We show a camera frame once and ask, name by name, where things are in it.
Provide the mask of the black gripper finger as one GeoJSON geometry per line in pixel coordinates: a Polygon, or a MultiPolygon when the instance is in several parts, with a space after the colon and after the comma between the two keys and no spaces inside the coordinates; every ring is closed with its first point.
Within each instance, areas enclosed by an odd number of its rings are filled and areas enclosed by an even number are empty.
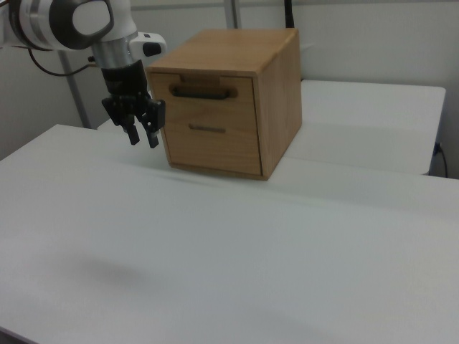
{"type": "Polygon", "coordinates": [[[166,122],[165,101],[147,99],[140,121],[146,131],[150,148],[155,148],[159,144],[158,132],[165,126],[166,122]]]}
{"type": "Polygon", "coordinates": [[[134,117],[127,117],[123,124],[123,130],[128,135],[131,145],[136,145],[139,142],[138,131],[135,125],[134,117]]]}

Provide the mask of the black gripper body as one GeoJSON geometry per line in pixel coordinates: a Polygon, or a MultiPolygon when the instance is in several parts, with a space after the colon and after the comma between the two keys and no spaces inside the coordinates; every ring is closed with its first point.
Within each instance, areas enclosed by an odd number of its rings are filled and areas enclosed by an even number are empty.
{"type": "Polygon", "coordinates": [[[127,117],[138,118],[140,122],[147,99],[153,100],[143,62],[138,60],[114,69],[102,68],[102,73],[109,92],[102,104],[114,125],[123,128],[127,117]]]}

